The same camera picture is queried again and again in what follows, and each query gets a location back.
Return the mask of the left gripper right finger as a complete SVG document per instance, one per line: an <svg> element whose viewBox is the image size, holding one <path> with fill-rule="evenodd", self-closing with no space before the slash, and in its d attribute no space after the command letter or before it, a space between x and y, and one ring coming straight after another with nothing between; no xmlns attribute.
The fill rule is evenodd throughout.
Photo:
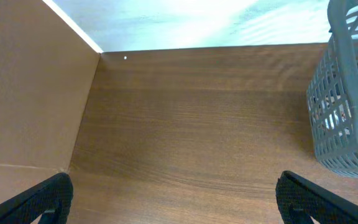
<svg viewBox="0 0 358 224"><path fill-rule="evenodd" d="M285 170L276 188L284 223L358 223L358 205Z"/></svg>

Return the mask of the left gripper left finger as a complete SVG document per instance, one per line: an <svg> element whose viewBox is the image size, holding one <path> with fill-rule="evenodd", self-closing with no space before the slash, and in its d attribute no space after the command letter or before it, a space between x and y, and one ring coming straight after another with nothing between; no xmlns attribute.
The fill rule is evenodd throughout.
<svg viewBox="0 0 358 224"><path fill-rule="evenodd" d="M44 180L0 204L0 224L65 224L73 200L73 184L64 172Z"/></svg>

